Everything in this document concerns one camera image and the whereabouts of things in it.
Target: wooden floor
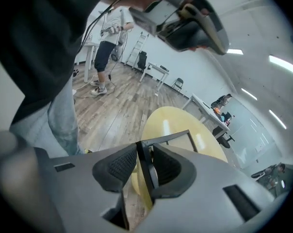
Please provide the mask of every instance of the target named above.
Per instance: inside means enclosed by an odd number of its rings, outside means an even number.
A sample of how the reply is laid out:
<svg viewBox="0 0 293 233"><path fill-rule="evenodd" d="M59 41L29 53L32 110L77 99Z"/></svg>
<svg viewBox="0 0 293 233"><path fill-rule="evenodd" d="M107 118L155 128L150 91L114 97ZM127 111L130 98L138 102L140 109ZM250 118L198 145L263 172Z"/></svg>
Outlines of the wooden floor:
<svg viewBox="0 0 293 233"><path fill-rule="evenodd" d="M108 63L107 77L114 64L113 61ZM85 85L84 65L77 68L80 73L73 80L74 89ZM89 80L93 75L93 80L97 80L97 72L92 68L89 71ZM113 83L106 82L108 94L93 97L90 94L93 87L89 84L78 89L75 95L75 109L82 148L98 151L139 141L147 118L153 111L162 106L180 108L187 101L186 97L178 95L167 85L163 85L156 96L157 81L145 76L140 83L141 75L141 72L117 64L112 72ZM186 110L197 118L201 117L193 103ZM206 126L211 131L215 128L212 122L208 122ZM145 216L146 211L130 179L124 187L124 197L130 228L133 229Z"/></svg>

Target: yellow round table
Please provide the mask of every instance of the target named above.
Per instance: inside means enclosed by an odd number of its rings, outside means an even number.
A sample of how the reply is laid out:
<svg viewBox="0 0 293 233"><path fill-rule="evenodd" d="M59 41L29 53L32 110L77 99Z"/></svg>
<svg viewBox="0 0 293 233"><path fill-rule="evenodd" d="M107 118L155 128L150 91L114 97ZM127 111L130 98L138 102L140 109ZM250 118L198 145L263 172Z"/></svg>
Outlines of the yellow round table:
<svg viewBox="0 0 293 233"><path fill-rule="evenodd" d="M198 153L228 162L219 143L206 126L190 113L176 107L166 106L154 111L146 121L141 140L157 138L185 130L190 131ZM152 203L139 160L137 160L137 167L131 175L131 182L135 191L141 195L150 210Z"/></svg>

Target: white table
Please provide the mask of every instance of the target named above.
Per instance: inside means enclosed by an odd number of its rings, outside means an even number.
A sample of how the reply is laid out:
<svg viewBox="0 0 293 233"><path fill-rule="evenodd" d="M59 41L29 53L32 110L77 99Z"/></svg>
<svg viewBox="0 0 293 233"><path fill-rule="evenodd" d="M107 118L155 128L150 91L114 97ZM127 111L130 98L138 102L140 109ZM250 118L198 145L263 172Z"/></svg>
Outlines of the white table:
<svg viewBox="0 0 293 233"><path fill-rule="evenodd" d="M85 62L85 68L84 68L84 82L88 82L88 70L90 70L92 65L93 56L96 55L97 52L94 52L98 50L99 44L94 42L86 42L84 44L84 48L87 48L87 56L86 56L86 62Z"/></svg>
<svg viewBox="0 0 293 233"><path fill-rule="evenodd" d="M192 96L186 101L186 103L182 107L182 110L185 110L185 108L189 105L191 101L194 101L194 103L200 108L203 114L203 118L200 120L200 122L205 124L207 120L211 120L222 129L220 133L214 136L215 138L219 138L226 131L230 131L228 126L214 114L213 109L208 106L207 103L204 103L204 101L198 98L195 94L192 94Z"/></svg>
<svg viewBox="0 0 293 233"><path fill-rule="evenodd" d="M149 63L147 64L145 70L143 71L143 74L142 74L142 76L141 76L140 82L141 82L142 79L144 78L144 76L145 76L145 74L146 74L146 72L147 72L147 68L148 68L148 67L149 67L149 68L154 68L154 69L158 70L159 72L161 72L161 73L163 74L161 80L158 82L158 84L157 84L157 86L156 86L156 87L158 87L158 88L157 88L157 91L159 91L160 88L162 87L163 83L165 82L165 79L166 79L167 76L169 75L169 72L166 71L166 70L164 70L164 69L162 69L159 65L149 62Z"/></svg>

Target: table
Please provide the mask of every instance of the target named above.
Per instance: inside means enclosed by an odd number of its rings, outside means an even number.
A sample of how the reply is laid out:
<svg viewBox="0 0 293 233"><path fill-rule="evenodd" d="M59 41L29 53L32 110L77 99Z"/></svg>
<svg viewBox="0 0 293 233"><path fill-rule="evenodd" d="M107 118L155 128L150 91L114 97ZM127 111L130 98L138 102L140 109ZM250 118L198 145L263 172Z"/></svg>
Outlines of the table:
<svg viewBox="0 0 293 233"><path fill-rule="evenodd" d="M205 103L203 100L198 98L195 94L192 94L191 97L186 101L186 103L182 107L182 110L185 110L185 108L190 104L191 101L193 101L200 108L200 111L204 116L200 120L200 122L205 124L207 120L211 120L222 129L222 131L214 136L216 139L223 135L226 131L230 131L228 126L214 114L213 109L209 107L207 103Z"/></svg>
<svg viewBox="0 0 293 233"><path fill-rule="evenodd" d="M84 44L84 48L87 48L87 56L86 56L86 62L85 62L85 68L84 68L84 82L88 82L88 70L90 70L93 60L93 55L96 55L94 53L94 50L98 50L99 44L94 42L87 42Z"/></svg>
<svg viewBox="0 0 293 233"><path fill-rule="evenodd" d="M198 153L228 162L221 146L206 126L196 117L180 108L165 106L155 110L146 121L141 140L178 133L184 130L190 131ZM137 159L137 167L131 174L131 182L135 191L142 197L147 208L150 209L152 203L139 159Z"/></svg>
<svg viewBox="0 0 293 233"><path fill-rule="evenodd" d="M162 69L162 68L161 68L160 66L158 66L157 64L154 64L154 63L149 62L149 63L147 64L145 70L143 71L143 74L142 74L141 79L140 79L139 82L141 82L142 79L144 78L144 76L145 76L145 74L146 74L146 72L147 72L148 67L149 67L149 68L154 68L154 69L158 70L159 72L161 72L161 73L163 74L161 80L158 82L158 84L157 84L157 86L156 86L156 87L158 87L158 88L157 88L157 91L159 91L160 88L162 87L163 83L165 82L167 76L169 75L169 72L166 71L166 70L164 70L164 69Z"/></svg>

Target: white sock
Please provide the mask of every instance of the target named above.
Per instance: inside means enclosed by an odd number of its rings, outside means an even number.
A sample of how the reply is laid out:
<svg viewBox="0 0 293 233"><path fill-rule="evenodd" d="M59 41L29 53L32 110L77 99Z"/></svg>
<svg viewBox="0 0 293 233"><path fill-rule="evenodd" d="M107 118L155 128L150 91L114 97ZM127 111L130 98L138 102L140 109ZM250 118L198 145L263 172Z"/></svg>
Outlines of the white sock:
<svg viewBox="0 0 293 233"><path fill-rule="evenodd" d="M99 82L99 89L104 90L104 88L106 88L106 86L104 85L104 82Z"/></svg>

